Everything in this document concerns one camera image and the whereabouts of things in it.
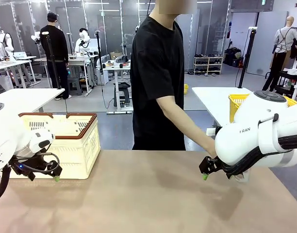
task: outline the shoe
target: shoe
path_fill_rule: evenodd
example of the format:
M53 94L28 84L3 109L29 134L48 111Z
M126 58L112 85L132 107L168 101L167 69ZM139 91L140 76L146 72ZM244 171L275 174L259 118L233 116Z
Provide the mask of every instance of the shoe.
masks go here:
M68 100L69 98L71 98L72 96L71 95L69 95L69 97L67 98L67 99L64 99L64 100Z

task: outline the brown basket rim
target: brown basket rim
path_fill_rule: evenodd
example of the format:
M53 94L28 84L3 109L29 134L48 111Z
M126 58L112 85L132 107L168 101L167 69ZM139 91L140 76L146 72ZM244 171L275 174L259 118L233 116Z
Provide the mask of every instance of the brown basket rim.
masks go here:
M54 118L52 113L20 113L18 114L19 117L22 116L49 116L50 118ZM60 140L78 140L82 139L85 135L85 133L88 131L89 127L92 125L92 123L97 118L96 113L67 113L66 118L68 119L70 116L91 116L91 119L89 120L88 124L85 126L85 128L80 132L78 136L56 136L55 139Z

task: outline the black pants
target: black pants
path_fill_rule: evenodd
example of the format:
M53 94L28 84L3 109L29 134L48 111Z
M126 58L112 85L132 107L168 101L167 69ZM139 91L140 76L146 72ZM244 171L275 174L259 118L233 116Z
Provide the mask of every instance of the black pants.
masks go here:
M263 91L267 91L270 86L269 91L273 91L275 86L278 84L279 73L282 70L282 66L286 57L286 52L278 52L274 54L273 63L271 64L269 77L263 87Z
M57 82L56 82L56 78L55 78L55 73L53 71L53 65L52 62L47 61L47 66L48 66L48 72L49 72L49 76L51 78L51 83L52 83L52 87L53 88L57 88ZM69 89L67 86L67 69L66 69L66 64L65 62L56 62L56 67L57 67L57 75L58 75L58 79L60 81L60 86L61 88L64 88L65 91L57 96L57 98L64 98L67 99L69 97Z
M184 135L179 137L134 137L132 150L186 150Z

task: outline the black t-shirt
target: black t-shirt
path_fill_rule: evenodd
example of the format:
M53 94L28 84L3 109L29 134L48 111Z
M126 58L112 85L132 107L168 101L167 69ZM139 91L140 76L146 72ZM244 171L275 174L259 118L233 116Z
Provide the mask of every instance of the black t-shirt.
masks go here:
M131 84L134 136L184 141L184 135L164 116L156 101L174 96L183 109L183 35L176 22L173 30L151 17L142 23L132 45Z
M46 37L42 35L42 32L49 32L51 47L52 47L53 55L55 56L55 60L65 61L67 63L68 62L67 45L66 45L66 37L63 31L51 25L46 25L40 31L40 39L41 39L42 47L45 50L47 60L50 60L50 50L47 44Z

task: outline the cream plastic basket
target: cream plastic basket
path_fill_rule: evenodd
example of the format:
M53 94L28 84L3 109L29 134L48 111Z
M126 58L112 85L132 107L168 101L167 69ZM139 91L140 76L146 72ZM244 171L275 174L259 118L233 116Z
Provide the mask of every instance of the cream plastic basket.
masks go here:
M87 179L100 152L97 114L22 113L19 115L29 130L46 128L55 135L48 152L59 157L60 179ZM46 161L56 160L45 156ZM52 179L49 175L34 173L36 178ZM11 178L24 178L13 171Z

